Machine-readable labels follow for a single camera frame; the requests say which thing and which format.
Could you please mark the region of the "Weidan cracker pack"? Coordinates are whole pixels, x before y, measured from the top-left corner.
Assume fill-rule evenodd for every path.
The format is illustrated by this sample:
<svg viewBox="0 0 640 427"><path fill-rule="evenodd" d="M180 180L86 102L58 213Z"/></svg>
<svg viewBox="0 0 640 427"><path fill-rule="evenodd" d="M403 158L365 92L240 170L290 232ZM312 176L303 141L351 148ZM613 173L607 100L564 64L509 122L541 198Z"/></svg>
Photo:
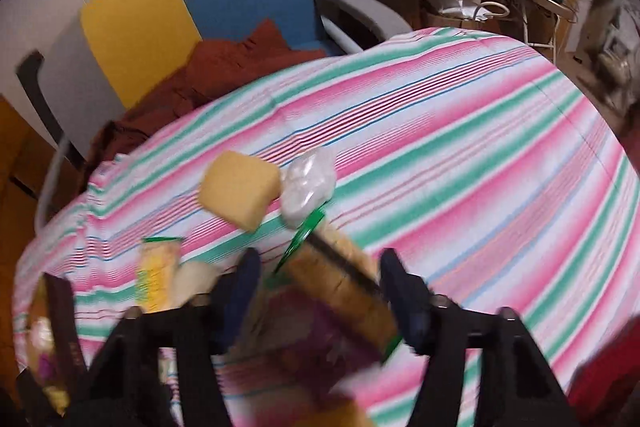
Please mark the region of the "Weidan cracker pack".
<svg viewBox="0 0 640 427"><path fill-rule="evenodd" d="M144 313L170 309L171 286L180 260L181 237L142 239L134 283L136 305Z"/></svg>

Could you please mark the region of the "tan sponge block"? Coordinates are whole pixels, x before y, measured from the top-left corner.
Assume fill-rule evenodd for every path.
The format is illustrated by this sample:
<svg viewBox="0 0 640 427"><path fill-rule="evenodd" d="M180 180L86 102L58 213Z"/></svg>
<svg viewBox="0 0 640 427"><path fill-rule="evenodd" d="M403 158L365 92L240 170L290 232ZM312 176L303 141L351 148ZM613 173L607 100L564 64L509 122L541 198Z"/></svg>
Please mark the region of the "tan sponge block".
<svg viewBox="0 0 640 427"><path fill-rule="evenodd" d="M366 411L352 398L339 395L322 402L311 413L294 424L295 427L375 427Z"/></svg>

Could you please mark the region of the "purple snack packet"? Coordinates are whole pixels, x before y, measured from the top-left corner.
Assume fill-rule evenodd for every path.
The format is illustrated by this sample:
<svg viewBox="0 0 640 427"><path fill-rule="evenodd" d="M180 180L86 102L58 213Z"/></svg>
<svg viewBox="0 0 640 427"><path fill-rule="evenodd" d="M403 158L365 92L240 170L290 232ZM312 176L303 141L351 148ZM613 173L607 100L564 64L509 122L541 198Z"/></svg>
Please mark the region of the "purple snack packet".
<svg viewBox="0 0 640 427"><path fill-rule="evenodd" d="M375 347L325 305L271 279L259 283L232 352L265 355L299 384L318 392L382 361Z"/></svg>

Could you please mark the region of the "green edged cracker pack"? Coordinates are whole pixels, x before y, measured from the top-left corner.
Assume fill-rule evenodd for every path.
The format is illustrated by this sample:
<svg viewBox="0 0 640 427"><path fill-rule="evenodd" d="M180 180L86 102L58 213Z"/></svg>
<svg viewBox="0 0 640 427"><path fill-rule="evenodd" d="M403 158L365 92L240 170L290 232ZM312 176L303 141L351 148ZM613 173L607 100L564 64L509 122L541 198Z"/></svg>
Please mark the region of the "green edged cracker pack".
<svg viewBox="0 0 640 427"><path fill-rule="evenodd" d="M378 262L337 230L320 209L299 225L274 274L328 308L385 362L400 343L383 295Z"/></svg>

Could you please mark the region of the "yellow sponge block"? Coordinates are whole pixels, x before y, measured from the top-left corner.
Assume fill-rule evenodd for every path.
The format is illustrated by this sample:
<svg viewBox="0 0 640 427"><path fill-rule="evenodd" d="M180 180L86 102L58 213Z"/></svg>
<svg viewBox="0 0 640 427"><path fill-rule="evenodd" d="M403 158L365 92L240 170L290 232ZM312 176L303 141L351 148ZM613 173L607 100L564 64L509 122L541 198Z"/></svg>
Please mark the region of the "yellow sponge block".
<svg viewBox="0 0 640 427"><path fill-rule="evenodd" d="M253 233L280 191L277 165L225 150L206 170L198 189L198 202L222 220Z"/></svg>

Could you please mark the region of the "striped pink green bedsheet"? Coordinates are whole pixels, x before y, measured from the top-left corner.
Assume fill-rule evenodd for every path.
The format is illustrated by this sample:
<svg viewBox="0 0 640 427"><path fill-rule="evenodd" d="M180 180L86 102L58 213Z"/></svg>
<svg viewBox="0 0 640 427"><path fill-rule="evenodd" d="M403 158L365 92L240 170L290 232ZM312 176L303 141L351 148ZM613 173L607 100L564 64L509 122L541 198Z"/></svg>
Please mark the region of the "striped pink green bedsheet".
<svg viewBox="0 0 640 427"><path fill-rule="evenodd" d="M273 268L292 236L279 206L247 235L198 186L225 150L284 168L316 147L335 156L337 228L465 308L518 311L563 387L638 314L639 178L610 126L525 44L427 29L257 80L96 169L17 263L17 364L43 272L72 283L91 359L134 303L142 239L223 268L254 246Z"/></svg>

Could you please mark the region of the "wooden wardrobe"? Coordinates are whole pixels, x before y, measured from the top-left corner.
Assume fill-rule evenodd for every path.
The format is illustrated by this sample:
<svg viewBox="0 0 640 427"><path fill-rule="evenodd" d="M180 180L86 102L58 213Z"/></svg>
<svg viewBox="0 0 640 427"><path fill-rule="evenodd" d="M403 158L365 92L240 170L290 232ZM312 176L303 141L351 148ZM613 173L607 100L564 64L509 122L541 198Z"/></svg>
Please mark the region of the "wooden wardrobe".
<svg viewBox="0 0 640 427"><path fill-rule="evenodd" d="M14 273L35 237L38 197L54 147L27 124L6 100L1 101L1 391L18 400L12 320Z"/></svg>

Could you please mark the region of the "clear bag white contents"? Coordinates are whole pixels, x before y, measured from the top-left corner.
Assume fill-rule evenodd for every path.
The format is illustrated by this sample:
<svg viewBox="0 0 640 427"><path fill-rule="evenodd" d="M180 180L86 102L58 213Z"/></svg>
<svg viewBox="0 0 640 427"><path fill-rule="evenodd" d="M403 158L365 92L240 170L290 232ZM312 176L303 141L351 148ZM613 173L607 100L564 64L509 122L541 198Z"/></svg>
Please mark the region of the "clear bag white contents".
<svg viewBox="0 0 640 427"><path fill-rule="evenodd" d="M296 229L332 198L337 182L335 155L316 147L297 156L281 173L280 213L285 226Z"/></svg>

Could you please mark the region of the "dark red garment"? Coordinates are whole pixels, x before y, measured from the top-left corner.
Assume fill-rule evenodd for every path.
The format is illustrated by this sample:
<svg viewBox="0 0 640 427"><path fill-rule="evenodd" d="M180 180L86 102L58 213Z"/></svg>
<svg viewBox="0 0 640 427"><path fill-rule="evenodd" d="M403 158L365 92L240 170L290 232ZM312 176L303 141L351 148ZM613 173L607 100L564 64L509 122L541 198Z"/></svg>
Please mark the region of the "dark red garment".
<svg viewBox="0 0 640 427"><path fill-rule="evenodd" d="M294 50L272 20L264 20L244 40L205 39L186 64L146 94L122 116L107 121L94 137L79 191L104 161L129 154L179 118L262 77L326 57L318 48Z"/></svg>

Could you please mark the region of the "grey yellow blue chair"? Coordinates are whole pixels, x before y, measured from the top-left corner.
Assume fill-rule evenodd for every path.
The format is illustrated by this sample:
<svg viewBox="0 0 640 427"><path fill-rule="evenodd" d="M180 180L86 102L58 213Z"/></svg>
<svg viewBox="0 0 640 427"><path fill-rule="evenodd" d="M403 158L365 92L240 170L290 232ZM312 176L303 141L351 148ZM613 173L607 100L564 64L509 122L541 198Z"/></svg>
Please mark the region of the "grey yellow blue chair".
<svg viewBox="0 0 640 427"><path fill-rule="evenodd" d="M238 40L272 20L289 46L352 54L358 44L332 20L346 13L378 41L409 30L376 0L90 0L47 53L18 63L18 80L56 142L37 197L35 226L53 216L64 162L79 165L92 139L188 58L203 39Z"/></svg>

